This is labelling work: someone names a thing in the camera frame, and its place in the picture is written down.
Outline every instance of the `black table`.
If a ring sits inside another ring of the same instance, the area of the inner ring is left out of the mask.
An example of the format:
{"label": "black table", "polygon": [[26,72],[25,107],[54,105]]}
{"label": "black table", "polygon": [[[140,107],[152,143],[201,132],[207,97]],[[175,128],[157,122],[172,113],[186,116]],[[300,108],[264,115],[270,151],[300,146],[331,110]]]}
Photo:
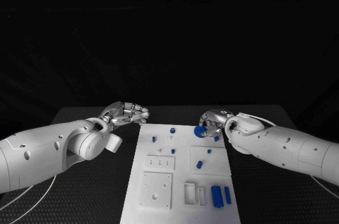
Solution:
{"label": "black table", "polygon": [[[244,112],[296,128],[279,105],[149,106],[152,124],[198,125],[201,115],[212,108]],[[97,117],[104,107],[67,107],[54,124]],[[84,161],[57,176],[54,187],[35,210],[19,224],[119,223],[136,152],[139,125],[116,130],[124,142],[117,153],[104,150],[93,161]],[[241,154],[227,143],[238,213],[243,224],[339,223],[339,199],[312,178]],[[52,179],[38,184],[0,212],[0,223],[10,223],[41,199]],[[338,186],[323,182],[332,190]],[[7,193],[2,205],[25,191]]]}

